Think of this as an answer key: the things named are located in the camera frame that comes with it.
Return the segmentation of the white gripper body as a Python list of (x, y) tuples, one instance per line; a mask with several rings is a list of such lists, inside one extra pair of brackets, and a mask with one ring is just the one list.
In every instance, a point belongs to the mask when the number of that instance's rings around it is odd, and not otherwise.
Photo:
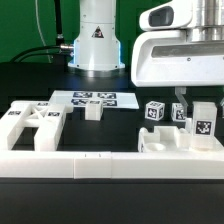
[(143, 12), (139, 26), (136, 86), (224, 85), (224, 0), (170, 0)]

